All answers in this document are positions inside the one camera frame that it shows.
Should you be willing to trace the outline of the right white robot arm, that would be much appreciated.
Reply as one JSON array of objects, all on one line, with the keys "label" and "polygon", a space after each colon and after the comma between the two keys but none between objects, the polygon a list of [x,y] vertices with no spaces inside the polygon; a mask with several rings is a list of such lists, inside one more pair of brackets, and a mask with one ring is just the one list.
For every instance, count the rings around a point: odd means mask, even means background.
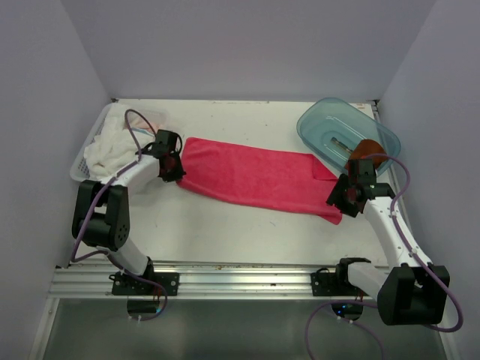
[{"label": "right white robot arm", "polygon": [[343,215],[363,214],[374,230],[387,259],[383,273],[365,258],[343,258],[336,266],[338,292],[359,289],[376,301],[380,318],[388,326],[435,326],[442,321],[450,275],[434,265],[421,250],[398,208],[398,195],[390,184],[377,181],[371,159],[349,160],[327,199]]}]

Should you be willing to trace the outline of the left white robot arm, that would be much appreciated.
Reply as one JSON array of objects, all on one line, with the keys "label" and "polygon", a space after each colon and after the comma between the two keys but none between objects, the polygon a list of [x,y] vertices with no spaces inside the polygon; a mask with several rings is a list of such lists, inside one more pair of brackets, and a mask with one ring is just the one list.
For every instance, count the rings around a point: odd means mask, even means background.
[{"label": "left white robot arm", "polygon": [[145,295],[155,288],[156,277],[149,271],[151,260],[130,237],[129,202],[134,191],[156,178],[164,182],[181,180],[186,175],[182,149],[179,134],[159,130],[154,141],[140,148],[133,161],[114,175],[80,183],[72,222],[72,263],[104,254],[131,275],[129,284],[137,293]]}]

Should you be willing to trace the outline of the pink towel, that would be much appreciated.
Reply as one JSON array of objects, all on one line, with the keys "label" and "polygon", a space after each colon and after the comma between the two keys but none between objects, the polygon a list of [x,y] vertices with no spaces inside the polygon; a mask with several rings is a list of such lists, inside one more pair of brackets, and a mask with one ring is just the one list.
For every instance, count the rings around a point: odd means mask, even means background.
[{"label": "pink towel", "polygon": [[341,212],[326,201],[338,178],[312,154],[275,151],[190,137],[178,186],[241,206],[316,215],[338,225]]}]

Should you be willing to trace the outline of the brown towel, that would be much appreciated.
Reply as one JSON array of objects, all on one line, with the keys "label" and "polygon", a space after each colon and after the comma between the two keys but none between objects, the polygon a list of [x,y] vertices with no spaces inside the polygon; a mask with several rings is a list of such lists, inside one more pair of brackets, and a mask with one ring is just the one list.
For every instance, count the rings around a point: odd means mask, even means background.
[{"label": "brown towel", "polygon": [[373,166],[376,170],[388,160],[384,148],[372,139],[363,139],[349,156],[349,160],[364,158],[370,158],[373,161]]}]

